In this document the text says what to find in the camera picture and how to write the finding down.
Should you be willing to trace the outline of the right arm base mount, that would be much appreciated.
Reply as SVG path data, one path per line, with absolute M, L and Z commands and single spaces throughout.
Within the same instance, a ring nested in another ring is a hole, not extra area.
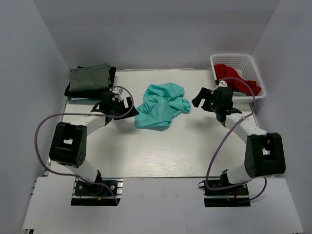
M 204 206 L 206 208 L 250 207 L 249 191 L 246 184 L 228 190 L 211 191 L 205 185 L 205 180 L 199 182 L 203 190 Z

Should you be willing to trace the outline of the teal t shirt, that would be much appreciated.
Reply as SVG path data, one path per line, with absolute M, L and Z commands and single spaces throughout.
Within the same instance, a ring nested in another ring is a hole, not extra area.
M 137 107 L 137 129 L 168 128 L 172 120 L 189 114 L 190 102 L 184 97 L 185 90 L 176 83 L 151 84 L 143 95 L 143 103 Z

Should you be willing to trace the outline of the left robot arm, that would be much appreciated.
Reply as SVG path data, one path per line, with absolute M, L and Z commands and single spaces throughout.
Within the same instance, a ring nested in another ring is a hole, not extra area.
M 100 172 L 86 159 L 87 137 L 113 120 L 138 115 L 132 95 L 123 100 L 121 93 L 120 90 L 103 92 L 101 101 L 89 114 L 73 122 L 59 122 L 54 132 L 49 158 L 86 182 L 86 189 L 94 195 L 102 191 L 103 182 Z

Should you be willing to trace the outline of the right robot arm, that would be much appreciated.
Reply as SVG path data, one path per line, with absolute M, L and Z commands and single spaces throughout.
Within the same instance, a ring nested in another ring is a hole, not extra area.
M 222 191 L 232 194 L 238 186 L 261 176 L 272 176 L 285 173 L 286 162 L 282 137 L 278 133 L 268 133 L 253 125 L 248 116 L 233 107 L 231 88 L 218 87 L 214 90 L 201 88 L 192 100 L 194 107 L 215 113 L 216 119 L 231 133 L 235 133 L 246 146 L 243 162 L 231 169 L 226 169 L 220 176 L 219 185 L 209 186 L 205 179 L 205 188 L 210 191 Z

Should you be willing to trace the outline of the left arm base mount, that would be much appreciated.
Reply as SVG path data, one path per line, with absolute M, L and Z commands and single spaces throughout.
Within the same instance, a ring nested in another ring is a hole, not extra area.
M 120 202 L 123 179 L 102 178 L 102 183 L 110 188 L 117 201 Z M 87 184 L 76 179 L 71 198 L 71 206 L 117 206 L 117 203 L 106 187 Z

